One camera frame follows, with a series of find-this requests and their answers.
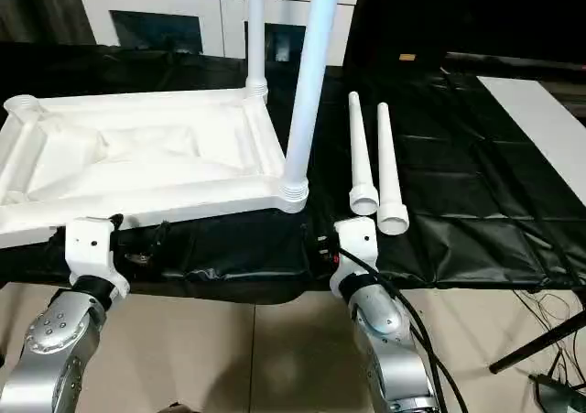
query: black plastic sheet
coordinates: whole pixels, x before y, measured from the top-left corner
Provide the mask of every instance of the black plastic sheet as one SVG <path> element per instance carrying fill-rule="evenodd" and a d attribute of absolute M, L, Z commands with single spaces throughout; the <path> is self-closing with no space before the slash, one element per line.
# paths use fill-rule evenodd
<path fill-rule="evenodd" d="M 4 100 L 234 88 L 240 60 L 104 47 L 0 44 Z M 269 64 L 268 111 L 287 145 L 297 72 Z M 276 210 L 172 223 L 148 265 L 131 262 L 157 228 L 121 232 L 117 267 L 133 292 L 256 303 L 327 288 L 312 244 L 351 216 L 347 93 L 361 95 L 374 179 L 376 105 L 390 106 L 410 228 L 378 235 L 379 268 L 402 288 L 577 288 L 586 279 L 586 208 L 474 76 L 328 69 L 309 163 L 310 196 Z M 0 251 L 0 280 L 66 283 L 62 241 Z"/>

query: black tripod leg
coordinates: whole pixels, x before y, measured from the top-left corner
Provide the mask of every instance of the black tripod leg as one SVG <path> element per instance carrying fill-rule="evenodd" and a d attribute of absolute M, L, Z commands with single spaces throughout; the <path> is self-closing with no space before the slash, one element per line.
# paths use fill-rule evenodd
<path fill-rule="evenodd" d="M 492 363 L 488 366 L 489 370 L 493 374 L 509 368 L 512 365 L 517 364 L 520 361 L 525 360 L 529 356 L 542 351 L 546 347 L 555 344 L 562 340 L 568 335 L 586 326 L 586 310 L 574 315 L 572 318 L 567 319 L 559 326 L 556 326 L 551 331 L 544 333 L 537 337 L 532 342 L 527 343 L 525 346 L 519 347 L 516 351 L 511 352 L 506 357 L 501 358 L 496 363 Z"/>

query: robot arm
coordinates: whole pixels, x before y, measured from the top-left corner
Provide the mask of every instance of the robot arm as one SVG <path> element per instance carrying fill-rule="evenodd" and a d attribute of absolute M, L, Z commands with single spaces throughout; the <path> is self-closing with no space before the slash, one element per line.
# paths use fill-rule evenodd
<path fill-rule="evenodd" d="M 111 236 L 121 223 L 81 219 L 66 227 L 71 289 L 60 289 L 29 326 L 20 361 L 0 396 L 0 413 L 71 413 L 100 342 L 106 311 L 128 293 L 116 272 Z"/>
<path fill-rule="evenodd" d="M 337 222 L 340 246 L 376 268 L 376 230 L 370 218 Z M 409 331 L 403 305 L 362 267 L 344 255 L 331 277 L 333 294 L 346 301 L 355 340 L 365 361 L 377 413 L 438 411 L 432 385 Z"/>

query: black cable bundle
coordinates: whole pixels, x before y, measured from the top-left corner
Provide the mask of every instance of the black cable bundle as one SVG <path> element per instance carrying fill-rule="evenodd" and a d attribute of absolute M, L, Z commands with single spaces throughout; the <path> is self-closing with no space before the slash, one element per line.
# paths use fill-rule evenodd
<path fill-rule="evenodd" d="M 468 408 L 466 407 L 464 398 L 460 393 L 460 389 L 456 385 L 454 379 L 451 377 L 450 372 L 448 371 L 446 366 L 441 362 L 441 360 L 433 351 L 433 346 L 431 344 L 431 339 L 429 338 L 428 331 L 425 328 L 423 321 L 419 317 L 418 312 L 415 310 L 415 308 L 413 308 L 413 305 L 411 305 L 409 300 L 406 299 L 406 297 L 401 293 L 401 291 L 397 287 L 395 287 L 395 285 L 393 285 L 393 283 L 389 279 L 384 277 L 382 274 L 380 274 L 378 271 L 376 271 L 362 259 L 359 259 L 352 253 L 349 253 L 348 251 L 344 250 L 343 248 L 340 248 L 340 253 L 348 257 L 350 260 L 352 260 L 353 262 L 364 268 L 366 271 L 368 271 L 368 273 L 370 273 L 372 276 L 374 276 L 377 282 L 386 290 L 386 292 L 388 292 L 391 295 L 391 297 L 397 298 L 403 304 L 403 306 L 405 306 L 405 308 L 407 308 L 407 310 L 409 311 L 409 314 L 413 318 L 413 321 L 415 322 L 415 324 L 417 324 L 417 328 L 411 325 L 411 332 L 413 333 L 413 336 L 417 338 L 418 342 L 421 343 L 421 346 L 425 349 L 429 357 L 431 379 L 433 380 L 433 385 L 436 389 L 436 398 L 438 400 L 439 410 L 442 413 L 448 413 L 446 401 L 443 396 L 443 390 L 441 389 L 441 381 L 438 368 L 441 370 L 441 372 L 448 380 L 448 383 L 450 384 L 450 387 L 454 392 L 454 395 L 458 399 L 458 404 L 460 405 L 462 413 L 468 413 Z"/>

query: tile floor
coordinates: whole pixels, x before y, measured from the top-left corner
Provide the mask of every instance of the tile floor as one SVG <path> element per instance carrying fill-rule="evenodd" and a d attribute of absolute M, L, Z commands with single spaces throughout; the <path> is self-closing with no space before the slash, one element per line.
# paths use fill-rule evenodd
<path fill-rule="evenodd" d="M 10 284 L 0 291 L 4 383 L 27 324 L 54 288 Z M 557 292 L 575 313 L 578 302 Z M 527 374 L 545 372 L 549 349 L 499 375 L 486 366 L 541 333 L 510 291 L 413 290 L 437 354 L 474 413 L 538 413 Z M 554 316 L 565 306 L 544 300 Z M 180 401 L 202 412 L 372 411 L 344 305 L 310 292 L 276 306 L 130 296 L 109 313 L 84 379 L 79 413 L 155 413 Z M 578 337 L 586 356 L 586 335 Z M 570 380 L 576 376 L 570 369 Z M 447 385 L 450 411 L 459 412 Z"/>

